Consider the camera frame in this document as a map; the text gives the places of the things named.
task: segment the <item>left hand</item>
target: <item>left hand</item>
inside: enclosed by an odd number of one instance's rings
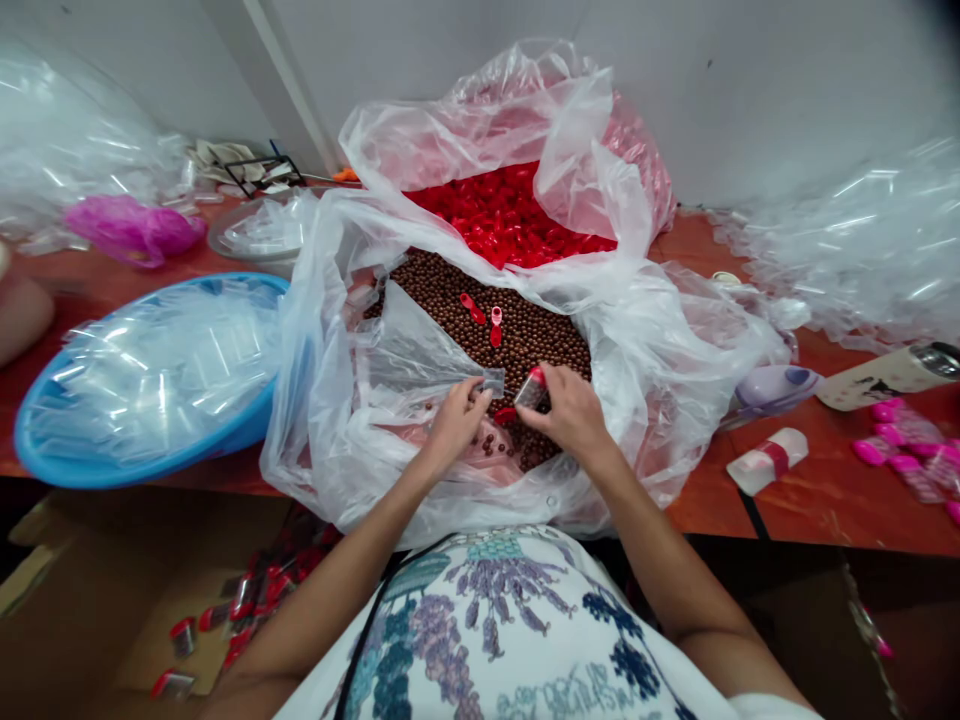
[[[483,416],[493,399],[492,390],[477,393],[482,377],[467,378],[454,385],[433,419],[430,437],[420,450],[439,480],[476,437]]]

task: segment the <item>white water bottle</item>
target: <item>white water bottle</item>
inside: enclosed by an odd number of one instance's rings
[[[817,397],[834,410],[856,410],[960,380],[960,349],[913,345],[828,377]]]

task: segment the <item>white shirt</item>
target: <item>white shirt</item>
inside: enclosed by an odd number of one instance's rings
[[[373,603],[277,720],[333,717]],[[457,535],[402,568],[376,609],[345,717],[819,719],[772,695],[724,698],[579,543],[543,525]]]

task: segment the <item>wooden table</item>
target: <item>wooden table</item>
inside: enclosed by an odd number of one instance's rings
[[[235,204],[206,206],[204,213],[209,220]],[[654,243],[650,257],[657,262],[678,261],[708,277],[726,270],[747,279],[742,261],[713,242],[710,226],[700,215],[679,216],[674,229]],[[155,271],[134,270],[97,252],[20,258],[20,267],[54,294],[57,317],[40,342],[0,371],[0,475],[15,477],[26,476],[13,449],[16,410],[37,373],[58,351],[66,330],[157,288],[210,273],[247,269],[216,255],[206,245]],[[871,357],[844,350],[809,331],[801,330],[798,338],[800,363],[824,375]],[[960,384],[914,397],[915,407],[938,422],[946,434],[960,437]],[[755,499],[757,515],[751,519],[750,503],[744,502],[724,467],[784,426],[807,435],[810,457]],[[682,531],[690,533],[739,538],[759,535],[960,557],[960,528],[941,507],[917,503],[892,471],[869,468],[850,453],[850,440],[869,434],[866,411],[837,413],[810,400],[787,416],[717,435],[668,513]],[[252,447],[200,463],[161,484],[277,494],[260,475],[259,453],[259,447]]]

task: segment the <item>blue bowl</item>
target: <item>blue bowl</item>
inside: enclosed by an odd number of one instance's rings
[[[223,280],[257,280],[262,285],[271,288],[277,297],[284,295],[290,287],[289,282],[274,275],[242,272],[207,275],[170,287],[204,285],[214,293],[219,293]],[[162,295],[169,289],[169,287],[163,288],[155,293],[145,295],[107,317],[112,317],[125,308],[134,305],[155,303],[157,296]],[[272,379],[260,391],[260,394],[233,420],[203,440],[167,457],[139,465],[121,467],[116,463],[94,458],[91,458],[90,461],[81,461],[74,458],[44,455],[37,451],[37,447],[44,438],[36,437],[27,428],[28,408],[43,397],[59,396],[62,393],[60,385],[50,378],[71,362],[72,360],[66,353],[58,353],[34,380],[23,400],[23,404],[20,405],[20,410],[17,412],[14,431],[17,457],[34,477],[50,485],[78,490],[107,490],[128,485],[139,485],[172,475],[178,470],[183,470],[201,460],[237,452],[260,442],[266,437],[267,425],[270,423],[270,413],[273,409],[273,389],[276,385],[276,378]]]

